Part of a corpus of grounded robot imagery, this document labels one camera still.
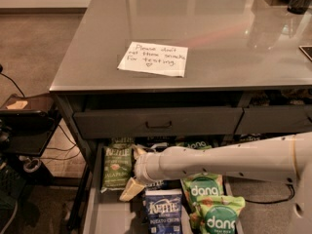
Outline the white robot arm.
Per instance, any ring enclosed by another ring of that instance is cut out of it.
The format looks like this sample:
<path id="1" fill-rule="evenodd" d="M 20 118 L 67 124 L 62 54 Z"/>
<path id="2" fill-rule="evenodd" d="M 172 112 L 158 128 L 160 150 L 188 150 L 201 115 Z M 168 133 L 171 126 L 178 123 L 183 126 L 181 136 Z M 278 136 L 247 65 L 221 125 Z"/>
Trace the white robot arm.
<path id="1" fill-rule="evenodd" d="M 312 232 L 312 133 L 196 150 L 171 146 L 162 152 L 135 149 L 135 175 L 120 196 L 132 200 L 159 180 L 176 180 L 198 173 L 213 173 L 296 186 L 288 234 Z"/>

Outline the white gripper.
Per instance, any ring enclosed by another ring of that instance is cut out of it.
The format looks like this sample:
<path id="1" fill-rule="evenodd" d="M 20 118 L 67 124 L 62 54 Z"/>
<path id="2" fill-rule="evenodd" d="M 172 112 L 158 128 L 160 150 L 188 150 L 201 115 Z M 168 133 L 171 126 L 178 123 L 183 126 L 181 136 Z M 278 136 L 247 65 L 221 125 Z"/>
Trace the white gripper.
<path id="1" fill-rule="evenodd" d="M 138 193 L 140 193 L 145 185 L 156 182 L 160 180 L 159 178 L 159 154 L 155 153 L 146 153 L 146 151 L 134 145 L 134 158 L 136 159 L 135 163 L 135 177 L 131 177 L 119 197 L 120 201 L 129 202 L 131 201 Z"/>

